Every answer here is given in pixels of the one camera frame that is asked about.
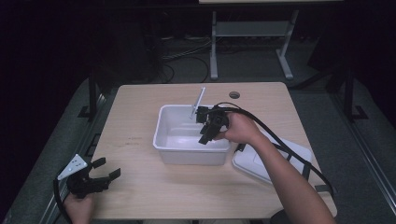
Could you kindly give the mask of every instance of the round hole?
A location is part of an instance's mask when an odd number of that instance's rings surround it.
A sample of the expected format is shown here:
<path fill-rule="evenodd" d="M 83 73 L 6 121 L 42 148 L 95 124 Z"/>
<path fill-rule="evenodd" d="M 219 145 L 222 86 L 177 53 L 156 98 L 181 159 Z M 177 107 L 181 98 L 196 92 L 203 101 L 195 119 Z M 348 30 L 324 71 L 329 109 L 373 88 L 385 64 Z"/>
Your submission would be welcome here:
<path fill-rule="evenodd" d="M 241 94 L 239 94 L 239 92 L 237 91 L 232 91 L 230 92 L 229 96 L 233 99 L 238 99 L 241 96 Z"/>

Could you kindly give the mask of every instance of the forearm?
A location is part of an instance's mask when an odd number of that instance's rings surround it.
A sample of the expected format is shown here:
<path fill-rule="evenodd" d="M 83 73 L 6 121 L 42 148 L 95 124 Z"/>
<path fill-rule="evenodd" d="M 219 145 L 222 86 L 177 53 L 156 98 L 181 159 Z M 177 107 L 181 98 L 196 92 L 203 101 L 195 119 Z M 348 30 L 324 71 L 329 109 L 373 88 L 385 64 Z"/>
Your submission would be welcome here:
<path fill-rule="evenodd" d="M 74 221 L 73 224 L 90 224 L 90 221 L 87 220 Z"/>
<path fill-rule="evenodd" d="M 295 223 L 335 223 L 330 210 L 312 186 L 276 150 L 264 135 L 251 145 L 271 177 L 278 197 Z"/>

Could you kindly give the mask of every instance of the table leg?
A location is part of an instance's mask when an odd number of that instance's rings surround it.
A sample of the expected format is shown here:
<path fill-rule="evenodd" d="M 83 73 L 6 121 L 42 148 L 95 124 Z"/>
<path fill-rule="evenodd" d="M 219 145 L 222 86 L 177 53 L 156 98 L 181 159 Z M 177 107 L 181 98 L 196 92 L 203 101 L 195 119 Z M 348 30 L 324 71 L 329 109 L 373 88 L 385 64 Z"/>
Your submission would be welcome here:
<path fill-rule="evenodd" d="M 212 19 L 212 50 L 210 52 L 210 78 L 217 80 L 218 76 L 218 60 L 216 58 L 216 12 L 213 12 Z"/>
<path fill-rule="evenodd" d="M 292 80 L 293 79 L 293 74 L 290 71 L 288 61 L 286 60 L 286 50 L 288 49 L 289 42 L 291 39 L 291 35 L 293 34 L 293 29 L 294 29 L 294 24 L 297 20 L 299 10 L 294 10 L 291 19 L 288 25 L 288 29 L 285 34 L 285 43 L 283 44 L 281 49 L 276 50 L 276 56 L 279 59 L 280 65 L 282 66 L 283 73 L 285 74 L 286 79 Z"/>

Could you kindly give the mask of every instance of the wooden table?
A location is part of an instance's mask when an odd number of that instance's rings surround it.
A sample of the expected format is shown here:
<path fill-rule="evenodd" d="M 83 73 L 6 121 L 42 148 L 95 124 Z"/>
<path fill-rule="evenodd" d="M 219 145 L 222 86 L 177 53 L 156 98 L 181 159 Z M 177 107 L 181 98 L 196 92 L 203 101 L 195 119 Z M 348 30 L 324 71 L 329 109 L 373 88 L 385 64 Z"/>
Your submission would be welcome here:
<path fill-rule="evenodd" d="M 109 190 L 96 195 L 94 218 L 266 218 L 282 209 L 271 184 L 237 171 L 233 149 L 222 166 L 164 164 L 152 145 L 163 105 L 192 105 L 205 86 L 204 105 L 231 102 L 251 112 L 279 137 L 310 148 L 304 128 L 283 83 L 205 83 L 120 87 L 93 160 L 106 165 L 92 171 L 103 176 L 121 168 Z M 229 92 L 238 91 L 239 99 Z M 323 182 L 311 172 L 309 182 Z M 332 214 L 329 193 L 320 193 Z"/>

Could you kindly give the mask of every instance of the white plastic lid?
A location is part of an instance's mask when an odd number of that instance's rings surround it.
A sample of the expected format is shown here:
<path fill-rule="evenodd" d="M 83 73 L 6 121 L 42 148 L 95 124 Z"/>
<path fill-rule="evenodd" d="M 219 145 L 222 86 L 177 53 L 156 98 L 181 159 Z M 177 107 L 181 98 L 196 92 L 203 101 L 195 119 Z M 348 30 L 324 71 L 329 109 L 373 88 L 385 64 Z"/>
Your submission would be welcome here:
<path fill-rule="evenodd" d="M 266 132 L 264 133 L 272 143 L 278 144 L 278 142 L 271 137 Z M 312 152 L 306 147 L 302 147 L 300 145 L 297 145 L 291 141 L 285 140 L 283 138 L 280 138 L 288 147 L 291 148 L 295 153 L 297 153 L 299 156 L 301 156 L 303 159 L 306 161 L 311 162 L 312 161 Z M 288 153 L 279 150 L 279 152 L 285 157 L 285 159 L 288 157 Z M 292 157 L 290 159 L 291 165 L 293 165 L 300 174 L 303 173 L 304 165 L 298 161 L 295 157 Z M 243 173 L 246 173 L 248 175 L 255 176 L 259 178 L 260 180 L 263 180 L 265 182 L 271 183 L 271 178 L 269 177 L 267 170 L 265 169 L 264 164 L 262 163 L 262 160 L 260 159 L 259 155 L 256 153 L 256 151 L 253 149 L 252 146 L 246 145 L 245 149 L 243 151 L 236 151 L 235 154 L 233 155 L 233 166 L 239 170 L 241 170 Z"/>

